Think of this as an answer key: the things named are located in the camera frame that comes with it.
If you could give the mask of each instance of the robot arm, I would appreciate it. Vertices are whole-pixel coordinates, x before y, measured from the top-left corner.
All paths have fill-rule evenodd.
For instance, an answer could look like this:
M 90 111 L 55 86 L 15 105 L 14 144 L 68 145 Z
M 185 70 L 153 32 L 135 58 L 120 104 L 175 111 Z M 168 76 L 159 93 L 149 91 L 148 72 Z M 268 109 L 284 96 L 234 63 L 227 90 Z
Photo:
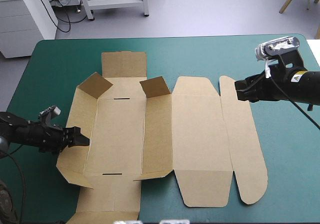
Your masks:
M 320 72 L 304 67 L 299 44 L 296 37 L 284 37 L 258 45 L 256 57 L 265 61 L 265 70 L 235 82 L 238 99 L 257 102 L 289 100 L 289 97 L 292 101 L 309 104 L 308 110 L 320 105 Z
M 57 106 L 42 111 L 39 121 L 25 120 L 9 112 L 0 112 L 0 150 L 7 152 L 11 142 L 38 147 L 40 152 L 60 152 L 65 147 L 88 146 L 89 139 L 79 127 L 62 128 L 51 120 L 60 115 Z

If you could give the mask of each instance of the cardboard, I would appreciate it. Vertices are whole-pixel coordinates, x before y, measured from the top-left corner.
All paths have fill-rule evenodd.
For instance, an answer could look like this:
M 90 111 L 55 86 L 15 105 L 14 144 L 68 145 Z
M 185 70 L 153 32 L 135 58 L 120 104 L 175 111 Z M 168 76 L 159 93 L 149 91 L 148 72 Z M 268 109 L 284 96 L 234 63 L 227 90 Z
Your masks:
M 103 76 L 92 74 L 74 93 L 67 126 L 80 127 L 90 146 L 66 148 L 57 161 L 64 178 L 81 186 L 69 223 L 138 217 L 141 182 L 134 180 L 142 170 L 146 59 L 145 53 L 103 53 Z
M 69 223 L 137 219 L 140 180 L 172 171 L 187 206 L 225 206 L 233 170 L 244 202 L 263 195 L 267 169 L 251 110 L 234 99 L 232 81 L 221 79 L 221 98 L 202 77 L 179 77 L 171 93 L 163 77 L 147 80 L 145 53 L 101 57 L 102 76 L 77 86 L 67 122 L 90 146 L 66 148 L 56 165 L 81 186 Z
M 234 80 L 179 77 L 172 94 L 162 77 L 141 82 L 147 96 L 142 175 L 172 170 L 187 206 L 223 207 L 233 171 L 243 202 L 264 194 L 268 178 L 250 105 L 237 99 Z
M 220 97 L 210 80 L 179 77 L 172 94 L 162 77 L 141 85 L 147 112 L 139 179 L 174 170 L 187 206 L 225 206 L 233 168 Z
M 241 200 L 257 202 L 265 193 L 268 173 L 248 101 L 239 101 L 235 81 L 220 77 L 221 105 L 229 136 L 229 150 Z

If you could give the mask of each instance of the green tabletop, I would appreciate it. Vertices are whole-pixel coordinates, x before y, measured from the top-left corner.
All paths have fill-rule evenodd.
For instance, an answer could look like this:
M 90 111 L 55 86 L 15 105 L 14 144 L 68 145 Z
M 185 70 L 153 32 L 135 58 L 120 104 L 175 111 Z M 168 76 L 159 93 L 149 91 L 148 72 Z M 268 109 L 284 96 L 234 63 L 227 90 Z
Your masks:
M 301 35 L 300 53 L 309 70 L 317 62 Z M 178 76 L 208 77 L 219 90 L 219 76 L 234 79 L 260 73 L 263 62 L 255 47 L 280 35 L 90 39 L 41 41 L 21 78 L 8 111 L 36 119 L 39 111 L 58 105 L 54 121 L 65 126 L 76 86 L 91 73 L 101 73 L 101 52 L 144 51 L 148 78 L 164 76 L 171 90 Z M 251 104 L 268 168 L 268 188 L 260 201 L 245 205 L 232 180 L 229 202 L 223 208 L 188 208 L 183 204 L 174 174 L 142 182 L 140 219 L 188 218 L 210 222 L 320 221 L 320 133 L 289 102 Z M 320 107 L 312 117 L 320 122 Z M 55 167 L 56 156 L 24 146 L 14 154 L 26 176 L 24 221 L 68 220 L 75 212 L 79 187 L 68 184 Z M 21 181 L 14 164 L 0 160 L 0 179 L 13 193 L 19 210 Z

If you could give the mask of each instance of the cable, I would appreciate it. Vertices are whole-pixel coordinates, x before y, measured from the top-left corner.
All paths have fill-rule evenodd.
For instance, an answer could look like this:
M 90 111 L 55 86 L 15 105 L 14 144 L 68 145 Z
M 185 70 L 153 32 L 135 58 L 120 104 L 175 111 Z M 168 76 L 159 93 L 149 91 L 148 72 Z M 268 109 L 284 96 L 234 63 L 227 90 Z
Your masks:
M 84 16 L 83 19 L 79 20 L 79 21 L 73 21 L 73 22 L 70 22 L 70 24 L 76 24 L 76 23 L 80 23 L 82 22 L 83 20 L 85 20 L 87 18 L 87 16 Z M 69 23 L 68 21 L 65 21 L 65 20 L 62 20 L 60 18 L 57 17 L 58 20 L 62 21 L 62 22 L 65 22 L 65 23 Z
M 20 219 L 19 219 L 19 224 L 22 224 L 22 218 L 23 218 L 23 209 L 24 209 L 24 202 L 25 202 L 25 196 L 26 196 L 26 191 L 25 191 L 25 183 L 26 183 L 26 180 L 25 180 L 25 178 L 24 178 L 24 173 L 22 172 L 22 170 L 21 170 L 21 167 L 19 166 L 19 164 L 18 164 L 18 162 L 17 162 L 17 160 L 11 155 L 11 154 L 9 154 L 9 153 L 6 153 L 5 151 L 2 151 L 2 150 L 0 150 L 0 152 L 2 152 L 3 154 L 5 154 L 6 156 L 8 156 L 14 163 L 15 163 L 15 165 L 16 165 L 16 167 L 18 168 L 18 171 L 19 171 L 19 173 L 20 173 L 20 176 L 21 176 L 21 182 L 22 182 L 22 200 L 21 200 L 21 210 L 20 210 Z
M 18 150 L 20 150 L 20 148 L 21 147 L 23 147 L 23 145 L 21 144 L 17 149 L 15 149 L 14 151 L 12 151 L 11 153 L 10 153 L 10 155 L 12 155 L 12 154 L 14 154 L 14 153 L 16 153 Z
M 68 21 L 69 21 L 69 22 L 68 22 L 68 23 L 69 23 L 69 29 L 68 29 L 67 31 L 60 29 L 60 28 L 55 24 L 55 22 L 53 21 L 51 15 L 49 14 L 49 11 L 48 11 L 48 9 L 46 8 L 46 5 L 44 4 L 43 0 L 40 0 L 40 1 L 41 1 L 42 5 L 44 6 L 45 11 L 46 11 L 46 13 L 48 14 L 49 18 L 51 19 L 51 21 L 52 21 L 52 23 L 54 24 L 54 26 L 56 26 L 56 28 L 57 28 L 58 30 L 60 30 L 61 32 L 64 32 L 64 33 L 70 32 L 70 30 L 71 30 L 71 23 L 70 23 L 69 15 L 68 15 L 68 13 L 66 12 L 66 10 L 63 8 L 64 11 L 65 11 L 66 17 L 67 17 L 67 19 L 68 19 Z
M 271 81 L 273 82 L 273 84 L 278 88 L 278 90 L 280 90 L 280 92 L 298 109 L 300 110 L 300 112 L 306 117 L 308 118 L 309 121 L 311 121 L 313 123 L 313 125 L 315 125 L 319 130 L 320 130 L 320 126 L 299 106 L 297 105 L 280 87 L 279 85 L 273 80 L 272 77 L 270 77 Z
M 70 21 L 63 20 L 63 19 L 60 19 L 59 17 L 56 17 L 56 18 L 57 18 L 58 20 L 62 21 L 62 22 L 65 22 L 65 23 L 76 24 L 76 23 L 80 23 L 80 22 L 82 22 L 83 20 L 85 20 L 86 17 L 87 17 L 87 15 L 85 15 L 85 16 L 83 17 L 83 19 L 81 19 L 81 20 L 71 21 L 71 22 L 70 22 Z

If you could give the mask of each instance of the box flap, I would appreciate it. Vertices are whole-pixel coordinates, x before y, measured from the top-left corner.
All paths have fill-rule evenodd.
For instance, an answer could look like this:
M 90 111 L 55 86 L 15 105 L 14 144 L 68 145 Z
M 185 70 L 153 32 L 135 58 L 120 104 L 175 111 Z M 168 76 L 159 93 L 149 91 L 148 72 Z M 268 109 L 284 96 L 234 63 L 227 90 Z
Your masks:
M 186 205 L 227 204 L 233 168 L 226 131 L 210 80 L 179 77 L 172 94 L 173 168 Z
M 97 99 L 111 86 L 112 83 L 110 83 L 108 80 L 104 79 L 100 74 L 95 72 L 85 81 L 83 81 L 78 86 L 78 88 Z
M 218 97 L 211 81 L 205 77 L 180 76 L 175 84 L 173 93 L 176 95 L 197 95 Z
M 171 94 L 162 76 L 145 81 L 140 81 L 140 84 L 147 98 Z
M 137 220 L 137 211 L 92 211 L 76 212 L 67 224 L 113 224 L 117 220 Z
M 183 202 L 189 207 L 224 207 L 232 171 L 175 170 Z
M 253 204 L 265 193 L 268 173 L 248 101 L 239 101 L 235 81 L 220 77 L 221 105 L 229 137 L 229 150 L 243 202 Z
M 162 178 L 162 177 L 169 175 L 170 172 L 172 172 L 172 169 L 158 171 L 158 172 L 149 172 L 149 173 L 145 173 L 145 174 L 140 175 L 139 178 L 137 178 L 136 180 L 148 180 L 148 179 Z
M 150 178 L 172 171 L 172 99 L 162 77 L 141 81 L 147 95 L 145 113 L 145 139 L 143 142 L 142 174 Z
M 145 52 L 104 52 L 102 53 L 103 77 L 147 77 Z
M 92 184 L 82 173 L 74 172 L 72 170 L 65 169 L 58 165 L 57 168 L 68 183 L 93 188 Z
M 138 176 L 87 176 L 94 189 L 80 189 L 76 211 L 139 211 L 141 184 L 134 181 Z
M 80 127 L 81 133 L 91 138 L 96 116 L 97 99 L 79 88 L 76 88 L 73 98 L 67 127 Z M 65 148 L 59 154 L 56 166 L 69 183 L 91 187 L 83 177 L 88 150 L 89 146 L 75 146 Z

